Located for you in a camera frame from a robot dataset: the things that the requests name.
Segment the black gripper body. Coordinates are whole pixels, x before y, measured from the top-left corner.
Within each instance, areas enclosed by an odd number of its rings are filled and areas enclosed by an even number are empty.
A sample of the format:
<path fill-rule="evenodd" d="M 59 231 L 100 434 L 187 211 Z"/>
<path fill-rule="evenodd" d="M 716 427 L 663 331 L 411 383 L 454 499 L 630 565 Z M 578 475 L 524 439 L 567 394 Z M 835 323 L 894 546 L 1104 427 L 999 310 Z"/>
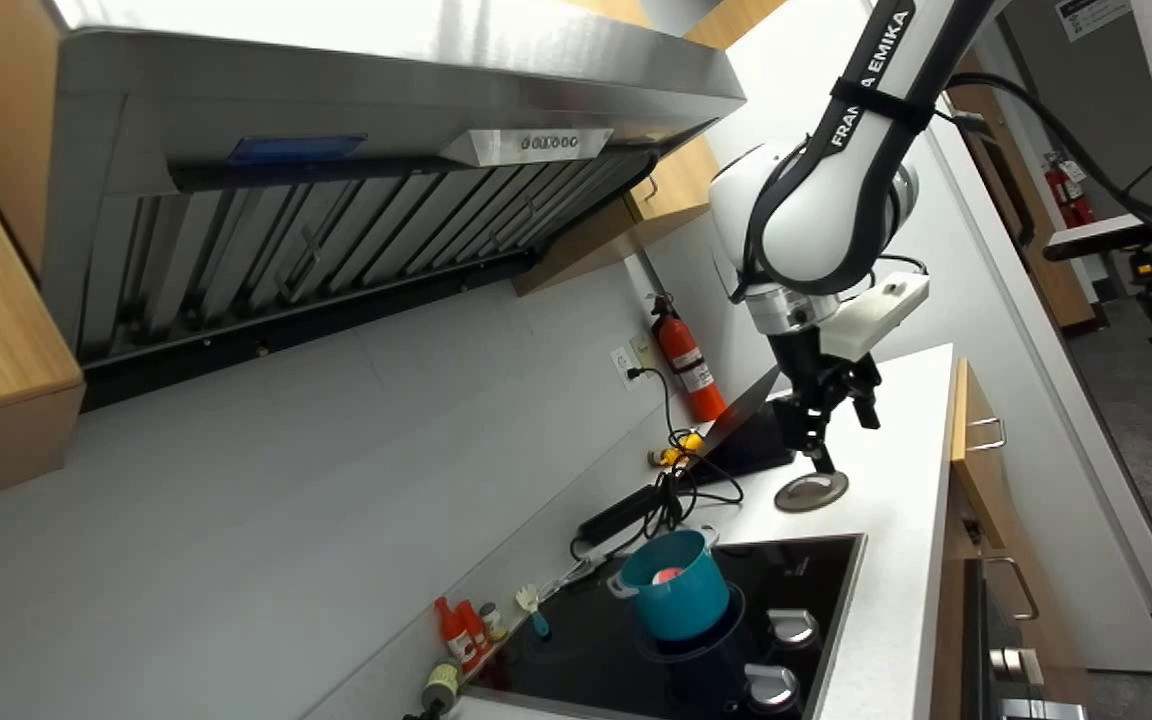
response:
<path fill-rule="evenodd" d="M 818 439 L 828 434 L 828 415 L 839 401 L 855 407 L 863 427 L 877 427 L 877 388 L 879 367 L 873 358 L 839 359 L 818 350 L 815 328 L 773 337 L 773 358 L 792 383 L 792 407 L 798 414 L 798 427 Z"/>

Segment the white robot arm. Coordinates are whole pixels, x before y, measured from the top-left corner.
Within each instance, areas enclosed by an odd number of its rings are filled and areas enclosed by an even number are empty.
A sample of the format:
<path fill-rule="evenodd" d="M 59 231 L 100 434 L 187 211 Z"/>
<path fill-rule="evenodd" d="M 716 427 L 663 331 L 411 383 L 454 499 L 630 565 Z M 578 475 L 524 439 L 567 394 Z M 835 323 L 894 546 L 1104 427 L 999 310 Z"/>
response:
<path fill-rule="evenodd" d="M 788 447 L 832 475 L 828 420 L 852 403 L 877 427 L 873 350 L 924 302 L 924 273 L 873 286 L 873 263 L 912 217 L 905 165 L 936 100 L 1003 0 L 877 0 L 815 128 L 780 155 L 737 220 L 737 290 L 792 398 L 774 403 Z"/>

